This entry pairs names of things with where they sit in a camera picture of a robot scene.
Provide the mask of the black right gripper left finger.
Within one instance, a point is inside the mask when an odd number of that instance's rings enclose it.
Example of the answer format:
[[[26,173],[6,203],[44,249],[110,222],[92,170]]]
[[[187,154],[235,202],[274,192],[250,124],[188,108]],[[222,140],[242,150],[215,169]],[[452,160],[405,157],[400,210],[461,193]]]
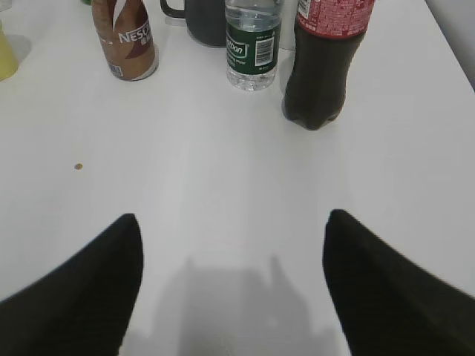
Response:
[[[118,355],[143,280],[143,240],[123,214],[1,302],[2,355]]]

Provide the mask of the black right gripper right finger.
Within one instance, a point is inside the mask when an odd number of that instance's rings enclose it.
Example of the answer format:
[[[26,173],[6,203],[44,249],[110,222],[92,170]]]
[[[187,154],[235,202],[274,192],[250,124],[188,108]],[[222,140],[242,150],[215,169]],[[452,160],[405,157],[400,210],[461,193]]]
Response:
[[[342,209],[322,267],[352,355],[473,355],[474,297],[428,273]]]

